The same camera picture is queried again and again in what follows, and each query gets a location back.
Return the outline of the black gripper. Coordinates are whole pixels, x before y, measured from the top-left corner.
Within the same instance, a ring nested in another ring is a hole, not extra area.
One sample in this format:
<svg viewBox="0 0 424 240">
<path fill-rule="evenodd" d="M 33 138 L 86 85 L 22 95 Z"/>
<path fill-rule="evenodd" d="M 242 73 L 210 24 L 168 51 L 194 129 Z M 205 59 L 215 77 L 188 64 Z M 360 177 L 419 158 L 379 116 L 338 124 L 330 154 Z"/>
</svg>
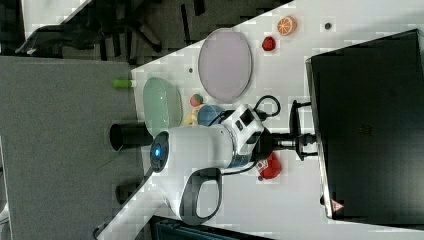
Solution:
<svg viewBox="0 0 424 240">
<path fill-rule="evenodd" d="M 296 136 L 291 133 L 264 132 L 256 144 L 256 158 L 267 159 L 273 151 L 295 151 L 300 159 L 316 156 L 316 152 L 305 152 L 303 148 L 316 142 L 316 136 L 310 133 Z"/>
</svg>

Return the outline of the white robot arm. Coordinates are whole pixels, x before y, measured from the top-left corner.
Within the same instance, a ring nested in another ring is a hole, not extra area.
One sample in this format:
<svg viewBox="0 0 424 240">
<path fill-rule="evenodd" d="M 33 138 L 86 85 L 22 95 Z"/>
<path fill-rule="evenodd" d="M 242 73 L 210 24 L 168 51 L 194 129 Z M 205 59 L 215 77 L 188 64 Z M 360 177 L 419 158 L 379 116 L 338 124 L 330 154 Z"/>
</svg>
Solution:
<svg viewBox="0 0 424 240">
<path fill-rule="evenodd" d="M 197 213 L 203 183 L 222 186 L 224 175 L 238 174 L 267 159 L 275 150 L 301 150 L 316 137 L 296 127 L 289 133 L 271 133 L 262 122 L 268 115 L 247 104 L 225 113 L 220 124 L 180 126 L 159 133 L 150 147 L 152 175 L 128 199 L 115 217 L 98 232 L 96 240 L 135 240 L 156 211 L 170 207 L 188 225 L 211 217 Z"/>
</svg>

